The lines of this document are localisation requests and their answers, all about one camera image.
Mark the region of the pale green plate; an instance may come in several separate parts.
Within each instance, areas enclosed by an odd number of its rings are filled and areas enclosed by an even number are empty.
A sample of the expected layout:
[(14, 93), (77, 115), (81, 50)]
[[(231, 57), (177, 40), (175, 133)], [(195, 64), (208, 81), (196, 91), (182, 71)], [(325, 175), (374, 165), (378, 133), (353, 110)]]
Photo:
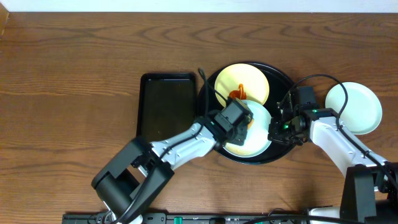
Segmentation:
[(252, 111), (254, 121), (248, 129), (242, 146), (226, 143), (224, 149), (234, 156), (249, 158), (258, 156), (271, 145), (270, 140), (268, 140), (271, 114), (265, 107), (255, 101), (243, 100), (243, 102)]

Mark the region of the yellow plate with sauce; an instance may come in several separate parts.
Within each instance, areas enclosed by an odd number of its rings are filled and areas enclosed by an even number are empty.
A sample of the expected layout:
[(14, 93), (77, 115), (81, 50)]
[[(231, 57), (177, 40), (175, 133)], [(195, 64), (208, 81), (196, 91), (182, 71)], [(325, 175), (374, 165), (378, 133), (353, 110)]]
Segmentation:
[(264, 105), (270, 93), (268, 79), (255, 66), (246, 63), (236, 63), (222, 69), (218, 74), (214, 89), (220, 104), (225, 107), (227, 99), (238, 98), (251, 100)]

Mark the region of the light blue plate front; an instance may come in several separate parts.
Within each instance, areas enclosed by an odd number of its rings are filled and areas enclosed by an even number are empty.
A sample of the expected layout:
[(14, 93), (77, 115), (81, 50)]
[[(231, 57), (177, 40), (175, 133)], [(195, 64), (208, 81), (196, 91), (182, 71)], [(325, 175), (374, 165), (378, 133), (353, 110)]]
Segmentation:
[(341, 114), (345, 126), (355, 135), (374, 131), (382, 120), (382, 106), (378, 97), (366, 86), (344, 82), (348, 102)]

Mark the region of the green and yellow sponge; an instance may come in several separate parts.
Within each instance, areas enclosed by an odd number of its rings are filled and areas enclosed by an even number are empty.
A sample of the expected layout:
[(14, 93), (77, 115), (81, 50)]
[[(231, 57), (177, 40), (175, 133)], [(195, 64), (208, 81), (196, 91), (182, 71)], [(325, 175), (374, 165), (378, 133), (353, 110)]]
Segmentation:
[(247, 129), (250, 129), (253, 123), (254, 123), (254, 118), (251, 118), (250, 122), (247, 125)]

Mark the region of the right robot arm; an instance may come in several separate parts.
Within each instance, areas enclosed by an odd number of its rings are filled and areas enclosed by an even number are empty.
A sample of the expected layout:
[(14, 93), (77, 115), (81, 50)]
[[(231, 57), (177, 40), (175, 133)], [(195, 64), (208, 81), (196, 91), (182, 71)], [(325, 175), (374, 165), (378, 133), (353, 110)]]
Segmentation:
[(277, 103), (269, 140), (288, 146), (320, 147), (345, 178), (341, 205), (318, 207), (299, 217), (307, 223), (397, 223), (397, 163), (366, 147), (340, 114), (321, 109), (312, 93), (289, 91)]

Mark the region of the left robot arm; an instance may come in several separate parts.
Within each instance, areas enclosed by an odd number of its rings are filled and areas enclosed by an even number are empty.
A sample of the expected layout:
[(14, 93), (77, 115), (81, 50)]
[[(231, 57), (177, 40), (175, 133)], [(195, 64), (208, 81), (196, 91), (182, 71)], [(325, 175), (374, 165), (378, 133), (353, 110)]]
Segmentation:
[(149, 207), (175, 169), (203, 157), (215, 146), (243, 144), (252, 113), (219, 112), (197, 119), (186, 131), (162, 141), (130, 140), (93, 178), (91, 186), (114, 216), (132, 223)]

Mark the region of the round black tray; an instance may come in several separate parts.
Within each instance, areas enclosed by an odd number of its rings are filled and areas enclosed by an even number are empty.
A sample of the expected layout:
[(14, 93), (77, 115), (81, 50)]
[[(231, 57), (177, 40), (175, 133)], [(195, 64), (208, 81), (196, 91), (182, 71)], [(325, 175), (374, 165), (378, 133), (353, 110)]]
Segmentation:
[[(265, 109), (270, 112), (272, 117), (276, 117), (280, 115), (280, 112), (277, 108), (277, 102), (281, 101), (284, 97), (284, 94), (288, 92), (290, 87), (294, 84), (289, 76), (287, 76), (284, 72), (275, 68), (271, 65), (261, 62), (246, 62), (249, 65), (253, 65), (258, 68), (268, 79), (270, 86), (270, 95), (263, 105)], [(208, 99), (205, 97), (205, 88), (202, 87), (199, 91), (197, 98), (197, 116), (204, 115), (205, 102), (209, 102), (209, 109), (212, 110), (220, 110), (222, 109), (222, 105), (219, 103), (215, 95), (211, 95)], [(232, 161), (242, 163), (242, 164), (267, 164), (273, 161), (276, 161), (283, 156), (285, 156), (288, 152), (290, 152), (294, 148), (294, 145), (285, 145), (272, 142), (271, 145), (258, 156), (243, 158), (237, 157), (226, 151), (224, 148), (216, 148), (215, 151), (224, 156), (227, 159)]]

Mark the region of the black rectangular tray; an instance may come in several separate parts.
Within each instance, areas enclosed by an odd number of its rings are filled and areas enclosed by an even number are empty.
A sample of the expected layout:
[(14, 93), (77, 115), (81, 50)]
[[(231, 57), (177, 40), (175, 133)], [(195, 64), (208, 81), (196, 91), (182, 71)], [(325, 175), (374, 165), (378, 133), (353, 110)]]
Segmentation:
[(194, 74), (146, 73), (141, 76), (136, 135), (148, 142), (178, 135), (193, 124), (196, 107)]

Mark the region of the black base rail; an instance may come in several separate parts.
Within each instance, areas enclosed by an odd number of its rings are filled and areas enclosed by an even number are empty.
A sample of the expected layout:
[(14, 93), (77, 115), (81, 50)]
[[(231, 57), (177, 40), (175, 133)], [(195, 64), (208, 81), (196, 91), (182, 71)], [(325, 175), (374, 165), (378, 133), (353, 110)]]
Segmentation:
[[(292, 215), (283, 210), (276, 210), (267, 215), (222, 215), (222, 214), (170, 214), (170, 213), (144, 213), (139, 215), (132, 223), (142, 224), (241, 224), (268, 216)], [(62, 216), (62, 224), (101, 224), (112, 223), (116, 220), (113, 213), (107, 211), (97, 213), (67, 213)]]

